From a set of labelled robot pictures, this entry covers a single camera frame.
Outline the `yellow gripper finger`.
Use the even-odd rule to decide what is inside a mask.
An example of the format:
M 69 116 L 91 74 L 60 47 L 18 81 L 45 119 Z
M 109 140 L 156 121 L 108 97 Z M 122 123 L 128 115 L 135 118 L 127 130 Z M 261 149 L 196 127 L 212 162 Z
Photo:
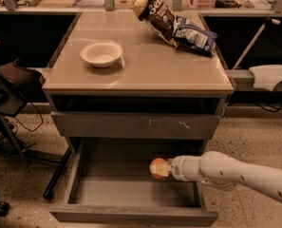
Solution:
M 170 173 L 167 161 L 151 163 L 149 169 L 154 177 L 168 177 Z

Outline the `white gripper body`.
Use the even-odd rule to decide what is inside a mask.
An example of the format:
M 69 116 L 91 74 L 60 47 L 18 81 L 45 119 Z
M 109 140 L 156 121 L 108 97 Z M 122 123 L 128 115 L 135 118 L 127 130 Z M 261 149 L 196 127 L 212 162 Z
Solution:
M 177 181 L 201 181 L 199 171 L 199 157 L 177 156 L 168 160 L 170 174 Z

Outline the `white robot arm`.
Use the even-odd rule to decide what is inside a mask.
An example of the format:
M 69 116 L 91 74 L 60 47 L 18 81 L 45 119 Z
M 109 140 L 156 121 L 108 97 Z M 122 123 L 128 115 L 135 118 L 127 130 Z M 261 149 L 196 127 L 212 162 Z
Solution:
M 246 163 L 217 151 L 168 160 L 156 158 L 149 170 L 156 179 L 171 175 L 177 181 L 196 181 L 221 190 L 232 190 L 240 184 L 282 203 L 282 169 Z

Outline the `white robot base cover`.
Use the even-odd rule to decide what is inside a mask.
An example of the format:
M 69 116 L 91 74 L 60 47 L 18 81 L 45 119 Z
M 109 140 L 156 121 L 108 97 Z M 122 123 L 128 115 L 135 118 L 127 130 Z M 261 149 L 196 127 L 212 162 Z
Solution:
M 252 66 L 249 71 L 254 76 L 254 88 L 273 91 L 282 82 L 282 65 Z

